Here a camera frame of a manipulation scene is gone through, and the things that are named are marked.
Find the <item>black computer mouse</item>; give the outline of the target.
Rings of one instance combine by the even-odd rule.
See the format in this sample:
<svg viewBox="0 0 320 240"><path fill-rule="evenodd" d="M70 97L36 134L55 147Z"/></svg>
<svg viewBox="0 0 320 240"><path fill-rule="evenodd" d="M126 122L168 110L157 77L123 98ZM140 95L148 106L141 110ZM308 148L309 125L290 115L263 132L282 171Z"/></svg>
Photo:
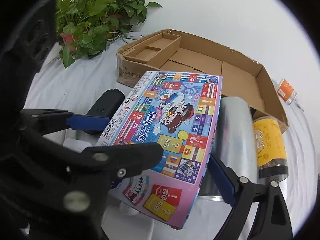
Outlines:
<svg viewBox="0 0 320 240"><path fill-rule="evenodd" d="M99 130L84 130L84 132L90 135L102 133L124 99L125 95L116 88L105 91L89 109L86 115L108 118L108 121L103 120L102 124L99 124Z"/></svg>

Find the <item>yellow label jar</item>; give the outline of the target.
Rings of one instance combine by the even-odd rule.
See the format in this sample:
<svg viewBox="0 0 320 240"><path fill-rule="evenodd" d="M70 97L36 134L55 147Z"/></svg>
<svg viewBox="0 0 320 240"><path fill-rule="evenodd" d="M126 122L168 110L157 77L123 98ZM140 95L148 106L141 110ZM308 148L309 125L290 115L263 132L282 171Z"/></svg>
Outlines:
<svg viewBox="0 0 320 240"><path fill-rule="evenodd" d="M257 165L262 184L277 183L289 176L287 155L279 124L271 117L260 117L253 121L257 143Z"/></svg>

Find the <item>silver metal can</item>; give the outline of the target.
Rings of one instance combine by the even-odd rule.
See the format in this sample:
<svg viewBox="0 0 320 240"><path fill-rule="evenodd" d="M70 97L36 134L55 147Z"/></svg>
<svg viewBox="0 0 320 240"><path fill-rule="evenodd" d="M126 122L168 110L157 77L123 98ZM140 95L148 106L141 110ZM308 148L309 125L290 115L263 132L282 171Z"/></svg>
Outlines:
<svg viewBox="0 0 320 240"><path fill-rule="evenodd" d="M234 96L221 99L212 155L237 176L258 182L253 120L245 100Z"/></svg>

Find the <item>colourful board game box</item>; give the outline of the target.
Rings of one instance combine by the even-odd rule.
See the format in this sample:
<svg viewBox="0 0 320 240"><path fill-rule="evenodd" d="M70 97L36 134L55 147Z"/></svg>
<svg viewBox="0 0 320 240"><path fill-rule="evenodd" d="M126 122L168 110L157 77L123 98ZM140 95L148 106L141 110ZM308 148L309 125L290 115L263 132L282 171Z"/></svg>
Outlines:
<svg viewBox="0 0 320 240"><path fill-rule="evenodd" d="M184 226L206 172L219 115L222 77L146 72L118 108L99 146L158 143L162 157L110 194L173 228Z"/></svg>

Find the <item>green potted plant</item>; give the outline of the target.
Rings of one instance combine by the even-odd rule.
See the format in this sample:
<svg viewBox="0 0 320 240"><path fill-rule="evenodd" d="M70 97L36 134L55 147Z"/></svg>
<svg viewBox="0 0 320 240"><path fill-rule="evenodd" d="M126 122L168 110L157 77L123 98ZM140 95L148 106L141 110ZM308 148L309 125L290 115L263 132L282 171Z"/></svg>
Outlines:
<svg viewBox="0 0 320 240"><path fill-rule="evenodd" d="M130 32L133 23L144 23L149 8L159 7L145 0L56 0L56 37L63 66L99 55Z"/></svg>

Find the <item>orange label glass jar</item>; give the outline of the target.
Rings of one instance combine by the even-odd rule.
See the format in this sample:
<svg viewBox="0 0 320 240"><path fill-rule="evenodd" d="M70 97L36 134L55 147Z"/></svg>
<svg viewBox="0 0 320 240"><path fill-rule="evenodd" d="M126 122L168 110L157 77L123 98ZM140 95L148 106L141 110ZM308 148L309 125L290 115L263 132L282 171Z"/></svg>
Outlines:
<svg viewBox="0 0 320 240"><path fill-rule="evenodd" d="M276 91L287 105L293 103L297 96L295 89L285 79L281 79L280 83L277 85Z"/></svg>

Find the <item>small cardboard insert box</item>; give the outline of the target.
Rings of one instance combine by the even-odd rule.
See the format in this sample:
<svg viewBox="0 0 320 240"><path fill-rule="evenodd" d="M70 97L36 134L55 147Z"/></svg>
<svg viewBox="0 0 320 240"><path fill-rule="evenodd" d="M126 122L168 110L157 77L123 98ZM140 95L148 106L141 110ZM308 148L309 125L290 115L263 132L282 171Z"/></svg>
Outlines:
<svg viewBox="0 0 320 240"><path fill-rule="evenodd" d="M139 42L123 52L126 60L161 68L180 47L181 37L171 33L159 33Z"/></svg>

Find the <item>large cardboard tray box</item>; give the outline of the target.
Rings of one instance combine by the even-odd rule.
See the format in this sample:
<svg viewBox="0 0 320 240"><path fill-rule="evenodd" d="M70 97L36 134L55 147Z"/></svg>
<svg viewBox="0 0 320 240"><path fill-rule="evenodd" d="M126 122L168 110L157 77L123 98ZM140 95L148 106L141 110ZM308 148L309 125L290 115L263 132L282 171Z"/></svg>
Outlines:
<svg viewBox="0 0 320 240"><path fill-rule="evenodd" d="M129 61L122 55L139 42L159 33L181 37L178 51L161 68ZM119 83L134 87L145 72L158 70L220 75L223 77L224 96L244 99L255 109L255 119L262 116L274 117L281 132L289 127L286 113L265 67L232 48L179 30L164 29L123 45L117 50L116 56Z"/></svg>

